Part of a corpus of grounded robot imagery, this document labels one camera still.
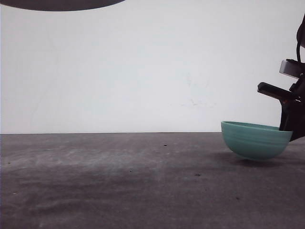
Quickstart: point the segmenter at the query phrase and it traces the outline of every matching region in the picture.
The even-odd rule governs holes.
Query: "teal bowl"
[[[292,131],[252,123],[221,122],[224,142],[239,157],[267,160],[279,155],[290,142]]]

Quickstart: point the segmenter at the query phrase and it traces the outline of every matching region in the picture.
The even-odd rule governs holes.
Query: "lamp shade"
[[[124,0],[1,0],[1,4],[27,10],[75,11],[110,6]]]

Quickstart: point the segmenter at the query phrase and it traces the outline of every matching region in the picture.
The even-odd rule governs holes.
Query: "bowl rim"
[[[234,126],[243,126],[250,129],[256,129],[261,130],[261,128],[253,127],[253,126],[245,126],[241,124],[251,124],[255,126],[265,126],[265,127],[272,127],[272,128],[279,128],[277,126],[271,126],[271,125],[262,125],[262,124],[255,124],[255,123],[245,123],[245,122],[235,122],[235,121],[222,121],[221,123],[227,124],[227,125],[234,125]],[[265,131],[273,131],[273,132],[286,132],[286,133],[292,133],[293,131],[286,131],[286,130],[273,130],[273,129],[264,129]]]

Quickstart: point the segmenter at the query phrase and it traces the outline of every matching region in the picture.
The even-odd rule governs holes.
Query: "bowl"
[[[252,123],[221,122],[224,142],[239,157],[262,161],[282,153],[290,142],[292,131]]]

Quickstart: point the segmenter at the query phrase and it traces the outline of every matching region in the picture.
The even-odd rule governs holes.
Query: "white wall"
[[[95,10],[1,7],[2,133],[220,131],[279,125],[261,81],[296,58],[304,0],[126,0]]]

